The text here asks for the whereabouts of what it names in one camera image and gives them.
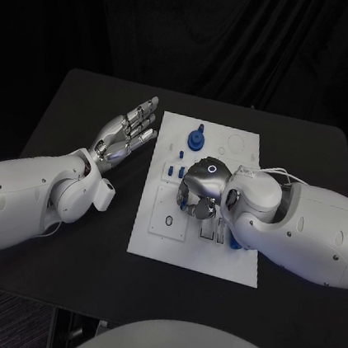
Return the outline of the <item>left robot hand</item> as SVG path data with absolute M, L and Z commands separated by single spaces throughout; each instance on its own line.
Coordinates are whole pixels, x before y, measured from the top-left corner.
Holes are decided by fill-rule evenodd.
M 102 127 L 89 150 L 101 174 L 123 162 L 137 148 L 157 138 L 158 132 L 151 128 L 157 106 L 158 97 L 155 96 Z

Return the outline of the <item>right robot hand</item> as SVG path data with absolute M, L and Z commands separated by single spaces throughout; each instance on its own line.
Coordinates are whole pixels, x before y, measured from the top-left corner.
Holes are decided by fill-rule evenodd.
M 213 218 L 231 175 L 226 164 L 218 159 L 201 159 L 181 179 L 176 203 L 191 217 L 199 220 Z

